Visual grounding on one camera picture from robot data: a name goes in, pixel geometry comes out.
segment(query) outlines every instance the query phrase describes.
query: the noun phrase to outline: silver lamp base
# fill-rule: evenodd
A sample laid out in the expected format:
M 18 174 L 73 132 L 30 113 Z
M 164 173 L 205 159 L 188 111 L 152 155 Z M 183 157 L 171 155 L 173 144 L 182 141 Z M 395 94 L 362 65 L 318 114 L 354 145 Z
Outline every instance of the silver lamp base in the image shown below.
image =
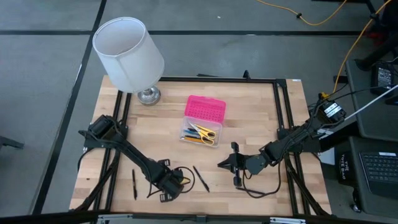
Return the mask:
M 160 90 L 152 86 L 138 93 L 138 100 L 145 106 L 155 105 L 160 100 Z

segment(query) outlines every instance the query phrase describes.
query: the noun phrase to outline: black pen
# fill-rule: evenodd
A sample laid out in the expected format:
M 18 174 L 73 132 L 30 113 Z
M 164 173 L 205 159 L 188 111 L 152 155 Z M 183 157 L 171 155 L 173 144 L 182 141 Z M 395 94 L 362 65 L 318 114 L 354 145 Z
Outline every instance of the black pen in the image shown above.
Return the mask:
M 134 200 L 137 200 L 137 189 L 136 189 L 136 173 L 132 170 L 132 190 L 134 194 Z
M 192 166 L 193 170 L 197 173 L 197 176 L 199 177 L 200 181 L 203 183 L 203 186 L 205 186 L 207 192 L 210 193 L 210 189 L 209 186 L 207 186 L 206 182 L 203 180 L 203 178 L 201 177 L 201 175 L 199 174 L 199 171 L 197 170 L 197 168 L 195 166 Z

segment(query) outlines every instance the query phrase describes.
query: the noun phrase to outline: clear plastic container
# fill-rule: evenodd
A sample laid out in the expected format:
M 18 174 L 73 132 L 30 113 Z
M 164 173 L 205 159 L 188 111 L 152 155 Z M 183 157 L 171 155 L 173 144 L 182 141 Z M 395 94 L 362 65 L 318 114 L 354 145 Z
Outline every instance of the clear plastic container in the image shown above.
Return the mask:
M 208 134 L 210 139 L 205 139 L 205 141 L 202 141 L 203 138 L 201 138 L 201 136 L 197 133 L 197 130 L 191 124 L 198 129 L 201 129 L 200 127 L 202 127 L 210 130 L 211 132 Z M 223 125 L 220 123 L 184 116 L 182 119 L 180 140 L 194 144 L 201 144 L 204 146 L 218 147 L 222 130 Z

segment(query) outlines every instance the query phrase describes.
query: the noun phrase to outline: wooden tabletop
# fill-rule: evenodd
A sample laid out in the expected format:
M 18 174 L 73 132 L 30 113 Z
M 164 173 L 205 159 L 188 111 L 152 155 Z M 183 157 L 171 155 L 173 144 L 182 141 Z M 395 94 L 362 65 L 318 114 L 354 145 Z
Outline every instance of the wooden tabletop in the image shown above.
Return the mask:
M 173 202 L 160 203 L 159 194 L 146 198 L 149 183 L 140 168 L 122 155 L 116 179 L 111 210 L 131 213 L 184 213 L 212 215 L 291 215 L 289 189 L 285 166 L 281 166 L 282 185 L 273 195 L 253 199 L 236 190 L 233 174 L 217 167 L 233 152 L 231 142 L 239 144 L 242 154 L 258 154 L 258 149 L 277 139 L 278 128 L 275 99 L 271 84 L 266 83 L 212 83 L 212 82 L 158 82 L 162 93 L 154 106 L 141 105 L 132 97 L 127 125 L 127 140 L 144 155 L 155 160 L 170 159 L 172 169 L 195 166 L 210 188 L 208 193 L 197 178 L 193 190 L 181 194 Z M 290 104 L 295 125 L 308 119 L 307 103 L 300 80 L 287 80 Z M 112 114 L 117 89 L 104 76 L 93 121 L 102 114 Z M 178 135 L 185 104 L 189 95 L 210 96 L 226 102 L 223 130 L 217 148 L 180 141 Z M 283 95 L 280 90 L 284 111 Z M 95 149 L 81 162 L 70 208 L 79 206 L 98 182 L 104 149 Z M 329 199 L 319 161 L 309 153 L 301 154 L 305 183 L 324 210 L 330 212 Z M 134 200 L 131 170 L 136 170 L 138 198 Z M 246 181 L 248 188 L 261 192 L 276 189 L 277 166 L 266 167 L 259 175 Z M 104 208 L 106 192 L 102 195 Z M 300 193 L 296 188 L 299 210 L 302 212 Z

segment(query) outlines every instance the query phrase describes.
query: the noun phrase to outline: gray carpet floor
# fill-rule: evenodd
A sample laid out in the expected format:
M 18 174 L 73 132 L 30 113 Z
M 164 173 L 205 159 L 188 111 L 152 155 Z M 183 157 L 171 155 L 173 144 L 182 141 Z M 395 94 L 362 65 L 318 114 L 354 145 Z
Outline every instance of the gray carpet floor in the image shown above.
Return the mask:
M 336 2 L 311 0 L 269 2 L 294 8 L 313 22 L 328 17 L 338 7 Z M 2 0 L 0 30 L 91 30 L 100 3 L 100 0 Z M 375 7 L 380 4 L 374 1 Z M 361 30 L 369 19 L 369 11 L 364 4 L 349 3 L 330 22 L 312 27 L 287 11 L 255 0 L 108 0 L 100 23 L 122 16 L 140 19 L 149 30 L 336 31 Z M 243 71 L 249 70 L 252 77 L 298 78 L 303 81 L 310 104 L 316 101 L 320 91 L 332 91 L 332 77 L 356 37 L 153 35 L 152 38 L 166 62 L 164 75 L 204 73 L 241 77 Z M 0 217 L 31 212 L 88 39 L 88 35 L 0 35 L 0 135 L 25 143 L 23 150 L 4 147 L 0 151 Z M 350 58 L 363 57 L 372 49 L 372 41 L 365 38 Z M 68 210 L 83 147 L 77 131 L 85 129 L 91 121 L 104 74 L 98 56 L 92 52 L 44 213 Z M 353 112 L 350 98 L 343 98 L 340 103 L 348 113 Z M 348 206 L 352 203 L 351 189 L 327 175 L 326 188 L 332 212 L 339 217 L 397 222 L 354 213 Z

